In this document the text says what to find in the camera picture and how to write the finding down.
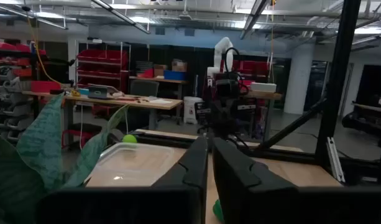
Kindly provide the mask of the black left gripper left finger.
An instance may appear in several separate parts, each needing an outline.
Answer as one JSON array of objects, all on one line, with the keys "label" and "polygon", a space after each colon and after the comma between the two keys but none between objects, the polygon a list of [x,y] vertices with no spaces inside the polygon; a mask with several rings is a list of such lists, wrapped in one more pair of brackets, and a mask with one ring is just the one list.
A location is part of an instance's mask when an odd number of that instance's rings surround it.
[{"label": "black left gripper left finger", "polygon": [[187,185],[205,189],[208,173],[208,143],[197,138],[179,160],[153,186]]}]

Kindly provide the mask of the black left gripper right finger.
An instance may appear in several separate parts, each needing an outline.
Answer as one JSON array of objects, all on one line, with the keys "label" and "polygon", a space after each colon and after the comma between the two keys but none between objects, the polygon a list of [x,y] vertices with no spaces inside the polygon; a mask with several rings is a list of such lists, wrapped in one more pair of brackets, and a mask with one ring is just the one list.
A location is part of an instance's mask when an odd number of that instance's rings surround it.
[{"label": "black left gripper right finger", "polygon": [[296,185],[272,172],[221,138],[214,138],[213,166],[218,187],[250,190],[295,189]]}]

